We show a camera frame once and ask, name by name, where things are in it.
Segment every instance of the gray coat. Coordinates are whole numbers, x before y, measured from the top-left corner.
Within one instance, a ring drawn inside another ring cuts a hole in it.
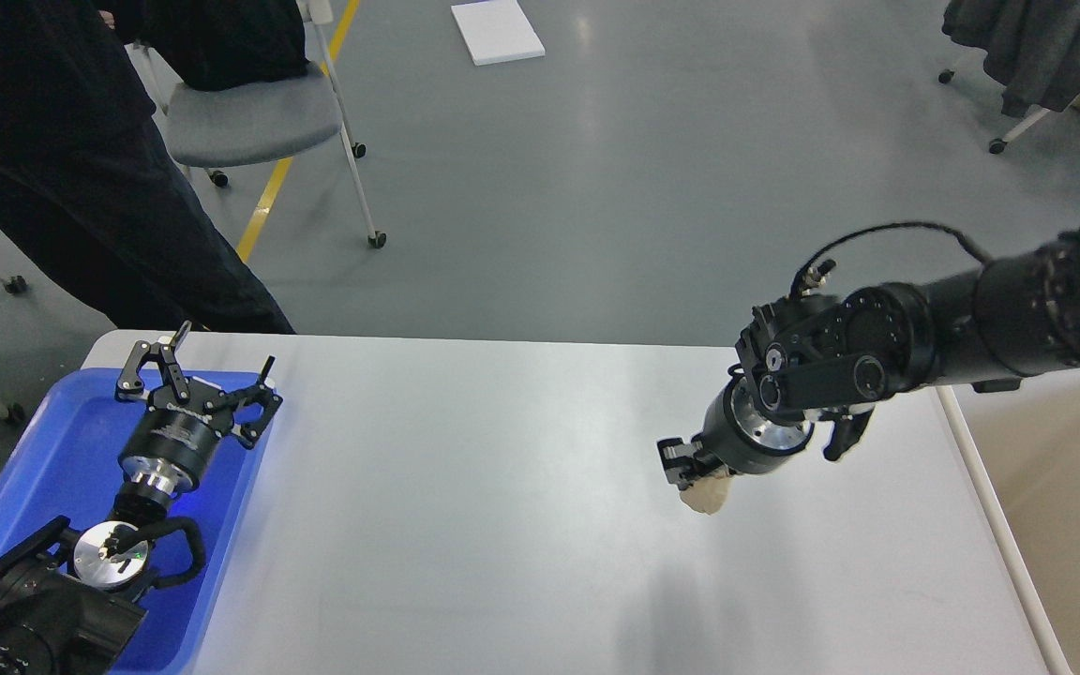
[[[986,51],[983,68],[1007,85],[1004,116],[1064,110],[1080,93],[1080,0],[950,0],[943,30]]]

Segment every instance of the cable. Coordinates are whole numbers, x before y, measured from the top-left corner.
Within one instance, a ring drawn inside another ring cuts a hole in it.
[[[807,274],[811,272],[811,266],[814,261],[820,259],[824,253],[831,252],[832,248],[836,248],[840,244],[849,242],[852,239],[858,239],[858,237],[864,237],[865,234],[873,234],[875,231],[886,231],[886,230],[933,230],[943,231],[944,234],[948,234],[956,239],[956,242],[960,244],[961,248],[964,249],[970,256],[972,256],[978,264],[983,266],[989,264],[994,260],[994,257],[985,251],[982,246],[977,246],[972,239],[969,239],[963,231],[957,230],[955,227],[947,227],[946,225],[940,225],[935,222],[921,222],[921,221],[904,221],[904,222],[890,222],[886,225],[875,225],[874,227],[866,227],[865,230],[853,231],[851,234],[846,234],[835,242],[828,243],[815,252],[813,256],[807,258],[807,264],[798,268],[798,272],[794,274],[794,282],[789,285],[789,296],[792,298],[799,298],[806,294],[805,285],[807,283]]]

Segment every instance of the blue tray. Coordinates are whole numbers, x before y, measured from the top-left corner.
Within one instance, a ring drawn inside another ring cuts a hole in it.
[[[150,388],[160,384],[156,372],[143,375]],[[257,379],[256,373],[188,375],[228,392]],[[123,480],[117,457],[146,409],[140,402],[116,402],[118,377],[111,368],[86,368],[49,390],[0,474],[0,556],[57,515],[71,518],[73,529],[86,529],[110,512]],[[202,486],[173,504],[171,514],[198,521],[206,568],[186,585],[150,591],[141,599],[149,615],[111,672],[173,674],[191,664],[265,448],[265,438],[252,450],[225,438]],[[156,546],[151,559],[163,572],[180,572],[189,566],[189,552],[180,537],[173,537]]]

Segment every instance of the chair seat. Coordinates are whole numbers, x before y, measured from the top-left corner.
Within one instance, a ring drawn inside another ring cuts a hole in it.
[[[288,158],[339,133],[336,93],[316,64],[294,80],[224,91],[179,84],[168,98],[168,157],[192,167],[234,167]]]

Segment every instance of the circular joint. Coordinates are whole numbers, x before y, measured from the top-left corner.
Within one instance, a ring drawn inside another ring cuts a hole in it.
[[[877,359],[864,355],[852,366],[852,383],[866,401],[875,402],[886,393],[886,368]]]
[[[764,376],[757,389],[761,395],[761,405],[769,410],[777,410],[778,406],[781,405],[781,388],[778,386],[774,377],[771,375]]]
[[[772,372],[781,370],[781,366],[785,365],[785,352],[781,351],[780,345],[771,345],[769,349],[766,350],[766,367]]]

